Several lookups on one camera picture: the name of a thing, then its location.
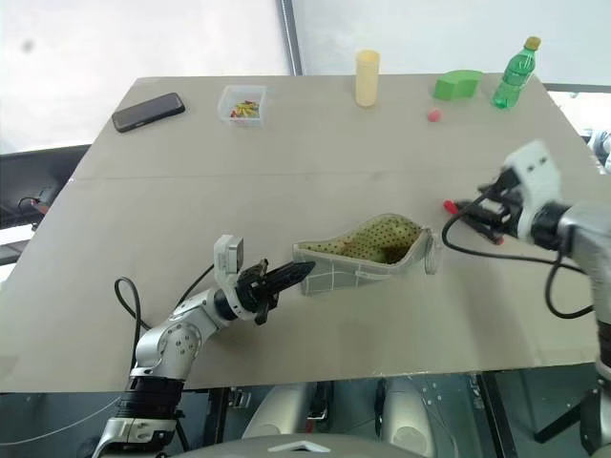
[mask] plastic box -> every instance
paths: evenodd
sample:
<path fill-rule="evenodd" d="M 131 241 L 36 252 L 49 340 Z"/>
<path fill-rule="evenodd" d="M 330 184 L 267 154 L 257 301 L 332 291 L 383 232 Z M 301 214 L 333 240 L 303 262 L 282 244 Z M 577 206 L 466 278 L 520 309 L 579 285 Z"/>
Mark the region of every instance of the plastic box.
<path fill-rule="evenodd" d="M 265 112 L 265 93 L 265 86 L 225 86 L 219 100 L 219 118 L 234 126 L 261 126 Z M 259 104 L 259 117 L 231 117 L 236 105 L 246 100 Z"/>

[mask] smartphone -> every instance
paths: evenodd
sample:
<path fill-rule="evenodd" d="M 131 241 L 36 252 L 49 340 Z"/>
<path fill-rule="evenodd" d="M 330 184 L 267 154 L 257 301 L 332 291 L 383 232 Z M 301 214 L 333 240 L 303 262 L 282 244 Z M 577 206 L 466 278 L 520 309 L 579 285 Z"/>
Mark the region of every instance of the smartphone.
<path fill-rule="evenodd" d="M 113 124 L 119 132 L 128 132 L 167 116 L 184 112 L 184 105 L 176 93 L 169 93 L 138 103 L 113 113 Z"/>

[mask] table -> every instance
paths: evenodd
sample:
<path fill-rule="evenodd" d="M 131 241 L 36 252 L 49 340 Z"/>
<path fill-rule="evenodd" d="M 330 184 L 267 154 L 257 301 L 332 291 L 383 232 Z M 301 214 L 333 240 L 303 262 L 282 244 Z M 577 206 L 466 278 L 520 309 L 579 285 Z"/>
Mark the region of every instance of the table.
<path fill-rule="evenodd" d="M 132 278 L 143 318 L 160 323 L 211 263 L 221 234 L 244 237 L 246 264 L 279 265 L 292 243 L 385 212 L 440 230 L 443 199 L 472 198 L 506 155 L 535 138 L 550 147 L 567 201 L 609 199 L 611 182 L 540 82 L 503 112 L 488 102 L 497 74 L 484 77 L 474 100 L 453 103 L 433 102 L 435 78 L 381 76 L 369 110 L 354 105 L 349 76 L 138 80 L 119 108 L 176 91 L 187 111 L 124 135 L 103 128 L 0 296 L 0 391 L 121 390 L 134 323 L 113 281 Z M 226 84 L 268 87 L 263 128 L 219 122 Z M 433 105 L 444 116 L 435 124 L 426 119 Z M 512 240 L 492 247 L 464 227 L 451 236 L 474 249 L 551 258 Z M 546 274 L 446 251 L 435 276 L 414 268 L 313 297 L 293 288 L 266 325 L 236 323 L 209 341 L 187 386 L 592 361 L 593 317 L 549 314 Z M 560 274 L 557 297 L 565 309 L 585 305 L 586 280 Z"/>

